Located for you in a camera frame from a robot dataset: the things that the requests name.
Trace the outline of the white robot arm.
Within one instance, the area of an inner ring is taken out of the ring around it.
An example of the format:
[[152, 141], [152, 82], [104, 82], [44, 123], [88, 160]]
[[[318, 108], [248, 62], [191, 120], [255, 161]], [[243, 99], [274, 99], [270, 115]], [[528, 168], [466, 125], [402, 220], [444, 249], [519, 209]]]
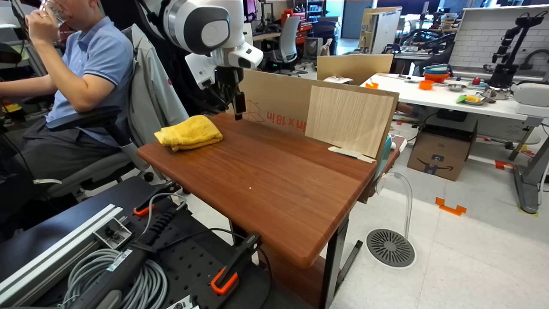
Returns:
[[145, 26], [185, 50], [185, 63], [198, 89], [217, 89], [236, 120], [245, 111], [239, 89], [245, 69], [257, 69], [263, 53], [245, 39], [243, 0], [137, 0]]

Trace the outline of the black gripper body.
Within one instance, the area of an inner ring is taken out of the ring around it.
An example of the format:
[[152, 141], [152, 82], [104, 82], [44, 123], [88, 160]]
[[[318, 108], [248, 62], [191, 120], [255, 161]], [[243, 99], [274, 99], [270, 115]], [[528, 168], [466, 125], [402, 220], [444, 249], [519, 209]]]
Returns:
[[219, 67], [215, 70], [215, 89], [222, 99], [241, 96], [239, 82], [243, 70], [239, 67]]

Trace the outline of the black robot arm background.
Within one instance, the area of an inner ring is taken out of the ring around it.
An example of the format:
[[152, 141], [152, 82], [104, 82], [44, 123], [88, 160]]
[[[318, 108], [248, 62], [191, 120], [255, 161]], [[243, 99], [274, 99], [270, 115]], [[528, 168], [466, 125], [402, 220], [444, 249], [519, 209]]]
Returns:
[[529, 12], [521, 14], [514, 19], [514, 26], [507, 29], [500, 39], [497, 51], [492, 55], [495, 69], [487, 81], [492, 87], [509, 87], [512, 75], [517, 67], [514, 65], [514, 57], [528, 33], [529, 27], [538, 26], [543, 20], [543, 14], [531, 15]]

